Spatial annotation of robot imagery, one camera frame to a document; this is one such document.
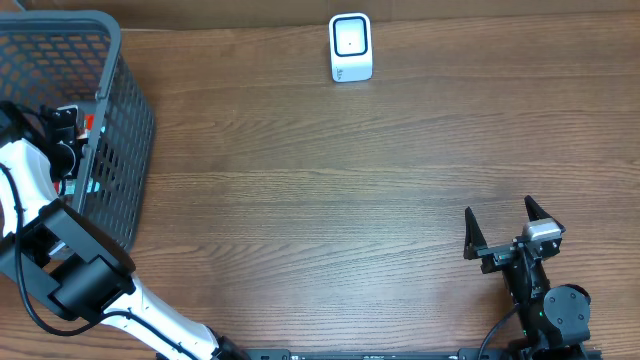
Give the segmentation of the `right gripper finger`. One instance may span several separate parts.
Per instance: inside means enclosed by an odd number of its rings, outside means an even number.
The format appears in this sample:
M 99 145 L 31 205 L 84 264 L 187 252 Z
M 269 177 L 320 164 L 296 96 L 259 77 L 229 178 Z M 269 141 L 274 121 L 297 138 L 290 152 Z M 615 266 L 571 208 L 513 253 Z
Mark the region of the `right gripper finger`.
M 558 220 L 556 220 L 553 216 L 551 216 L 548 212 L 546 212 L 531 195 L 527 195 L 524 197 L 524 203 L 530 222 L 551 219 L 556 223 L 562 233 L 566 231 L 565 226 Z
M 477 219 L 470 207 L 465 209 L 465 241 L 463 257 L 477 259 L 478 252 L 487 248 L 487 243 L 480 229 Z

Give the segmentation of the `orange pasta packet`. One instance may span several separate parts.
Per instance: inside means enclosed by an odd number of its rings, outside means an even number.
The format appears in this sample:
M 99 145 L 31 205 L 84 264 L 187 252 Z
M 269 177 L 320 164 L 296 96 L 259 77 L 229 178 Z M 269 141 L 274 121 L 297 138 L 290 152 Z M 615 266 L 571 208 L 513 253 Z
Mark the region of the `orange pasta packet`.
M 91 133 L 91 128 L 93 126 L 93 122 L 94 122 L 94 115 L 93 114 L 89 114 L 89 115 L 85 115 L 83 118 L 83 125 L 81 127 L 81 129 L 79 130 L 79 135 L 77 137 L 77 142 L 84 145 L 88 142 L 89 140 L 89 136 Z M 61 180 L 57 183 L 55 183 L 55 188 L 58 192 L 58 195 L 60 197 L 63 196 L 71 196 L 75 193 L 76 190 L 76 185 L 77 185 L 77 179 L 76 178 L 66 178 L 64 180 Z

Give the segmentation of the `teal snack packet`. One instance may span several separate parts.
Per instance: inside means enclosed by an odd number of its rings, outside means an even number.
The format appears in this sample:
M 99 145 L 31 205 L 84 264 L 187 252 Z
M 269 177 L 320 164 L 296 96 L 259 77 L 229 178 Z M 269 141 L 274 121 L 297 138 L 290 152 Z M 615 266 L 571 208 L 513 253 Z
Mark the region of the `teal snack packet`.
M 102 127 L 100 129 L 100 134 L 103 135 L 105 132 L 106 128 Z M 98 140 L 97 146 L 96 146 L 96 150 L 94 153 L 94 159 L 93 159 L 93 163 L 92 163 L 92 170 L 91 170 L 91 177 L 88 181 L 88 185 L 87 185 L 87 192 L 88 193 L 97 193 L 100 191 L 100 178 L 102 177 L 102 173 L 104 171 L 104 163 L 103 161 L 100 159 L 101 156 L 101 147 L 103 145 L 103 141 L 101 139 L 101 135 L 100 135 L 100 139 Z

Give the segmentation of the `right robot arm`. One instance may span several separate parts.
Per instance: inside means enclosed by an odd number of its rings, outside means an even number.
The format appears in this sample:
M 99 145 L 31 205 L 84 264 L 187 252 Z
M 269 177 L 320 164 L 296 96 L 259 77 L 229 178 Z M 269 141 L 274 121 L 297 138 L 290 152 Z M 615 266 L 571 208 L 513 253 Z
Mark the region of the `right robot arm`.
M 581 286 L 550 284 L 543 262 L 560 252 L 564 225 L 531 196 L 524 198 L 528 222 L 510 243 L 490 247 L 471 208 L 465 209 L 463 257 L 479 259 L 484 274 L 503 275 L 513 308 L 483 339 L 478 359 L 599 359 L 584 343 L 590 339 L 591 296 Z M 491 354 L 488 346 L 506 322 L 516 315 L 523 337 Z

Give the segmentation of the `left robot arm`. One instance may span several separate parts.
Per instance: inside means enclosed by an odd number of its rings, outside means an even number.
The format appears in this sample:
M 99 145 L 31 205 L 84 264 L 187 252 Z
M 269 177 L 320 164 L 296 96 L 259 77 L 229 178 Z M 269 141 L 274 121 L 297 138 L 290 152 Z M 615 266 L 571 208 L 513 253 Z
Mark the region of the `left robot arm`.
M 247 358 L 151 292 L 129 254 L 64 202 L 64 183 L 84 157 L 79 121 L 75 106 L 1 104 L 1 271 L 16 283 L 27 315 L 60 337 L 111 326 L 159 359 Z

